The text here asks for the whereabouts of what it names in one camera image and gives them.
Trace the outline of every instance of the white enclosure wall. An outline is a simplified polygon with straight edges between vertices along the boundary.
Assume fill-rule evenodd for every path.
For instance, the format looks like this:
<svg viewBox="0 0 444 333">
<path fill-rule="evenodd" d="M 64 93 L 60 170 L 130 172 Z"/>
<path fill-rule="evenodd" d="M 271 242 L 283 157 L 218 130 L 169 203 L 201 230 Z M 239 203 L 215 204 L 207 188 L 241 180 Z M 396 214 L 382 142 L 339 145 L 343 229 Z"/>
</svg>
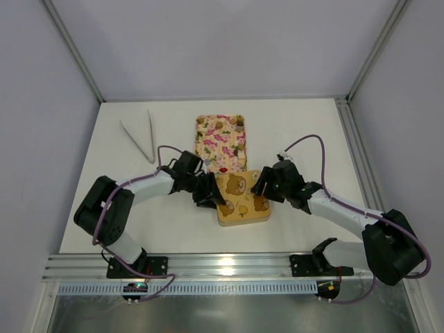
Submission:
<svg viewBox="0 0 444 333">
<path fill-rule="evenodd" d="M 444 1 L 412 1 L 353 101 L 386 202 L 409 217 L 432 255 L 425 281 L 441 318 L 443 18 Z"/>
<path fill-rule="evenodd" d="M 22 332 L 99 104 L 39 1 L 1 1 L 0 45 L 0 331 Z"/>
<path fill-rule="evenodd" d="M 53 0 L 107 101 L 349 92 L 396 0 Z"/>
</svg>

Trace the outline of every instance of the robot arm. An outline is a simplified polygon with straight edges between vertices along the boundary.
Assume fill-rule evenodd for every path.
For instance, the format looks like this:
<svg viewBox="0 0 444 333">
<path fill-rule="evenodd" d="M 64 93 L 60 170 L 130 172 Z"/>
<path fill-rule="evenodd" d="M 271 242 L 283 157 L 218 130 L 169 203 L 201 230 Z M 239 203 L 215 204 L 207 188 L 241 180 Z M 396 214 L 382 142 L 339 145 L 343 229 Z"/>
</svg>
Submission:
<svg viewBox="0 0 444 333">
<path fill-rule="evenodd" d="M 199 157 L 185 151 L 171 168 L 162 166 L 155 176 L 120 189 L 108 206 L 97 237 L 99 243 L 136 271 L 145 273 L 148 266 L 146 251 L 125 231 L 131 207 L 155 196 L 179 191 L 192 193 L 198 207 L 216 208 L 216 204 L 225 205 L 214 173 L 203 172 L 202 165 L 203 161 Z M 93 236 L 105 202 L 117 186 L 107 176 L 97 178 L 74 214 L 74 222 Z"/>
<path fill-rule="evenodd" d="M 323 217 L 351 231 L 363 241 L 353 243 L 328 239 L 317 246 L 315 265 L 321 265 L 320 273 L 338 266 L 369 269 L 383 283 L 394 286 L 424 260 L 415 242 L 405 234 L 379 219 L 367 216 L 388 219 L 415 235 L 401 212 L 367 210 L 337 196 L 333 196 L 335 200 L 332 200 L 320 184 L 305 182 L 291 160 L 278 157 L 280 161 L 273 168 L 264 167 L 251 189 L 254 194 L 280 203 L 287 200 L 294 208 Z M 358 214 L 353 209 L 365 211 L 366 214 Z"/>
</svg>

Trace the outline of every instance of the purple cable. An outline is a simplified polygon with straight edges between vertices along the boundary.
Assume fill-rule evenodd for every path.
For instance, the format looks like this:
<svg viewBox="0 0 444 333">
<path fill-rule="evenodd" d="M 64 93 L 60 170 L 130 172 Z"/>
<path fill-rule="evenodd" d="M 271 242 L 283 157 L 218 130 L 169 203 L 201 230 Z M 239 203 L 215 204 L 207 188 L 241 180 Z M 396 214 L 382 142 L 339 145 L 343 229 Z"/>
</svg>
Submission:
<svg viewBox="0 0 444 333">
<path fill-rule="evenodd" d="M 97 237 L 99 235 L 100 227 L 101 227 L 102 222 L 103 222 L 103 220 L 105 218 L 105 214 L 106 214 L 106 212 L 108 210 L 108 206 L 111 204 L 112 199 L 114 198 L 116 193 L 118 191 L 120 191 L 121 189 L 123 189 L 125 186 L 128 186 L 129 184 L 131 184 L 133 182 L 139 182 L 141 180 L 149 179 L 151 177 L 156 176 L 160 172 L 160 167 L 162 166 L 162 160 L 160 158 L 160 149 L 161 148 L 170 148 L 170 149 L 173 149 L 173 150 L 175 150 L 175 151 L 177 151 L 179 153 L 182 153 L 181 150 L 179 150 L 179 149 L 177 149 L 175 147 L 172 147 L 172 146 L 158 146 L 158 148 L 157 148 L 157 157 L 158 157 L 159 165 L 157 166 L 156 171 L 154 171 L 153 173 L 150 173 L 148 175 L 145 175 L 145 176 L 140 176 L 140 177 L 136 177 L 136 178 L 127 180 L 126 182 L 123 182 L 118 187 L 116 187 L 114 189 L 114 191 L 111 192 L 110 196 L 108 196 L 108 199 L 106 199 L 105 205 L 103 206 L 102 212 L 101 212 L 100 217 L 99 217 L 99 219 L 97 221 L 96 229 L 94 230 L 94 234 L 93 234 L 93 237 L 92 237 L 92 245 L 95 246 L 97 244 L 100 244 L 100 242 L 97 241 Z M 156 298 L 160 293 L 162 293 L 166 288 L 168 288 L 171 285 L 171 283 L 173 283 L 174 279 L 176 278 L 175 274 L 147 275 L 147 274 L 139 273 L 136 270 L 134 270 L 130 265 L 128 265 L 126 262 L 124 262 L 122 260 L 122 258 L 120 258 L 118 255 L 116 255 L 110 249 L 108 249 L 106 246 L 102 245 L 102 248 L 104 250 L 108 251 L 111 255 L 114 255 L 116 260 L 118 262 L 120 262 L 120 264 L 123 267 L 125 267 L 127 270 L 129 270 L 132 274 L 140 276 L 141 278 L 145 278 L 145 279 L 165 279 L 165 278 L 171 278 L 171 280 L 166 285 L 164 285 L 159 291 L 156 291 L 153 295 L 146 296 L 145 298 L 142 298 L 141 300 L 139 300 L 139 302 L 145 302 L 147 300 L 152 300 L 153 298 Z"/>
<path fill-rule="evenodd" d="M 128 265 L 127 263 L 125 263 L 122 258 L 120 258 L 118 255 L 116 255 L 115 253 L 113 253 L 110 249 L 108 249 L 106 246 L 102 246 L 102 248 L 106 251 L 108 251 L 111 255 L 114 255 L 114 257 L 117 259 L 118 262 L 120 262 L 120 264 L 125 267 L 126 269 L 128 269 L 132 274 L 140 276 L 141 278 L 145 278 L 145 279 L 166 279 L 166 278 L 171 278 L 171 280 L 168 281 L 168 283 L 166 285 L 164 285 L 159 291 L 156 291 L 154 294 L 150 295 L 150 296 L 146 296 L 144 298 L 142 298 L 141 300 L 139 300 L 139 302 L 146 302 L 147 300 L 152 300 L 153 298 L 156 298 L 160 293 L 162 293 L 166 288 L 168 288 L 171 283 L 173 283 L 174 279 L 176 278 L 176 274 L 164 274 L 164 275 L 147 275 L 147 274 L 142 274 L 137 272 L 136 270 L 134 270 L 130 265 Z"/>
<path fill-rule="evenodd" d="M 425 246 L 419 241 L 419 239 L 417 239 L 415 236 L 413 236 L 410 232 L 408 232 L 407 230 L 405 230 L 404 228 L 398 226 L 397 224 L 395 224 L 394 222 L 385 219 L 382 216 L 378 216 L 376 214 L 371 214 L 371 213 L 366 213 L 363 210 L 360 210 L 359 208 L 353 207 L 347 203 L 344 203 L 342 201 L 340 201 L 339 199 L 336 199 L 335 197 L 333 197 L 333 195 L 331 195 L 331 193 L 328 191 L 327 186 L 325 185 L 325 145 L 324 145 L 324 141 L 322 140 L 322 138 L 319 135 L 316 134 L 310 134 L 310 135 L 306 135 L 304 137 L 301 137 L 299 140 L 295 141 L 294 143 L 292 143 L 290 146 L 288 146 L 284 151 L 287 152 L 288 150 L 290 150 L 291 148 L 293 148 L 296 144 L 298 144 L 301 141 L 304 141 L 306 139 L 309 139 L 311 137 L 316 138 L 319 143 L 321 144 L 321 150 L 322 150 L 322 164 L 321 164 L 321 184 L 322 184 L 322 188 L 325 192 L 325 194 L 327 194 L 327 196 L 330 198 L 331 201 L 334 201 L 335 203 L 337 203 L 338 205 L 341 205 L 349 210 L 352 210 L 353 212 L 356 212 L 358 214 L 364 215 L 364 216 L 368 216 L 371 217 L 373 219 L 377 219 L 380 220 L 382 222 L 387 223 L 389 226 L 395 228 L 396 230 L 400 231 L 401 233 L 403 233 L 404 235 L 406 235 L 408 238 L 410 238 L 412 241 L 415 242 L 415 244 L 417 245 L 417 247 L 419 247 L 421 253 L 424 255 L 425 260 L 426 260 L 426 267 L 424 268 L 424 271 L 416 274 L 416 275 L 408 275 L 406 276 L 406 279 L 418 279 L 418 278 L 422 278 L 424 276 L 426 276 L 429 272 L 430 272 L 430 268 L 432 267 L 432 259 L 430 257 L 429 252 L 427 251 L 427 249 L 425 248 Z M 332 300 L 332 303 L 335 304 L 343 304 L 343 305 L 349 305 L 349 304 L 355 304 L 357 302 L 360 302 L 362 300 L 365 300 L 373 291 L 373 289 L 375 288 L 376 285 L 376 277 L 373 276 L 373 283 L 372 283 L 372 287 L 370 288 L 370 290 L 361 298 L 358 298 L 357 300 L 351 300 L 351 301 L 340 301 L 340 300 Z"/>
<path fill-rule="evenodd" d="M 116 195 L 116 193 L 118 191 L 120 191 L 121 189 L 123 189 L 125 186 L 128 186 L 129 184 L 131 184 L 132 182 L 139 182 L 141 180 L 145 180 L 145 179 L 149 179 L 151 177 L 156 176 L 159 172 L 160 172 L 160 167 L 162 166 L 162 160 L 160 159 L 160 149 L 161 148 L 170 148 L 173 149 L 179 153 L 182 153 L 181 150 L 177 149 L 176 147 L 172 147 L 172 146 L 158 146 L 157 148 L 157 156 L 158 156 L 158 161 L 159 161 L 159 165 L 157 166 L 156 171 L 154 171 L 153 173 L 150 173 L 148 175 L 145 176 L 140 176 L 140 177 L 136 177 L 130 180 L 127 180 L 126 182 L 120 184 L 118 187 L 116 187 L 114 189 L 114 191 L 111 192 L 110 196 L 108 196 L 108 199 L 106 199 L 105 205 L 103 206 L 102 212 L 100 213 L 100 217 L 97 221 L 97 225 L 96 225 L 96 229 L 94 230 L 94 234 L 92 236 L 92 245 L 97 245 L 99 244 L 99 242 L 97 241 L 97 237 L 99 235 L 99 231 L 100 231 L 100 227 L 102 226 L 102 222 L 105 218 L 105 214 L 106 211 L 108 210 L 108 206 L 111 204 L 112 199 L 114 198 L 114 196 Z"/>
</svg>

